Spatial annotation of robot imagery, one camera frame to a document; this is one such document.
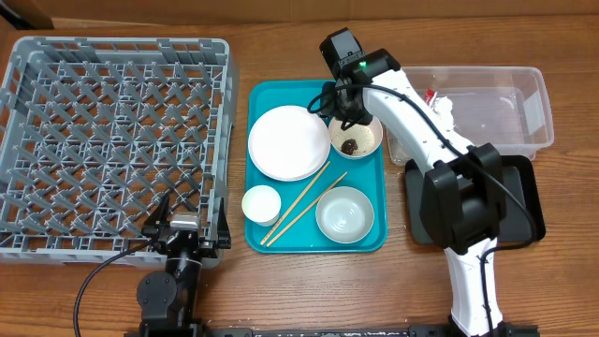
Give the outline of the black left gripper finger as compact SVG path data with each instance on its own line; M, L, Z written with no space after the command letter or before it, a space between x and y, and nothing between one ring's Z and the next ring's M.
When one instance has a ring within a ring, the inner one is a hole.
M143 228L158 227L167 222L169 212L169 195L165 194L160 198L160 201L154 211L147 217L143 223Z
M220 198L220 204L217 216L217 247L218 248L230 248L231 247L231 235L229 226L226 220L226 207L225 199Z

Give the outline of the pink white bowl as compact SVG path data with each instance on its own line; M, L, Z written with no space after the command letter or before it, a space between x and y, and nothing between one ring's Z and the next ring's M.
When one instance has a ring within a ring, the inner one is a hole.
M343 131L341 121L333 118L329 122L329 137L333 149L347 159L357 160L373 154L381 145L383 139L383 126L380 121L373 117L368 125L356 124ZM343 154L341 146L347 139L355 139L358 150L352 156Z

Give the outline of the red snack wrapper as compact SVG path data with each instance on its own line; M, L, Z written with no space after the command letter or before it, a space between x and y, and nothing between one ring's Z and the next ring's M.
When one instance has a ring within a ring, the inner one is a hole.
M424 101L429 107L431 107L436 97L437 92L433 91L432 89L428 89L424 96Z

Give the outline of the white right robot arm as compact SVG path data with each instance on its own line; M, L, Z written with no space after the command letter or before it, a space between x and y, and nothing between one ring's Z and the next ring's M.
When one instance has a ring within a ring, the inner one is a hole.
M503 322L492 263L505 217L499 152L444 127L387 50L365 52L347 28L319 50L333 80L305 112L345 129L378 119L406 147L423 178L420 221L448 259L453 325L464 336L493 335Z

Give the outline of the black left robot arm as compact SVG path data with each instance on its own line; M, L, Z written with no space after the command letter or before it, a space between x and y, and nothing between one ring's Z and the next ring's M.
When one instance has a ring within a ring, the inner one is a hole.
M166 257L162 271L142 278L137 288L141 308L140 336L209 336L207 324L194 317L202 270L221 262L232 245L226 203L217 199L216 215L206 227L197 212L169 215L169 197L161 198L143 223L141 233Z

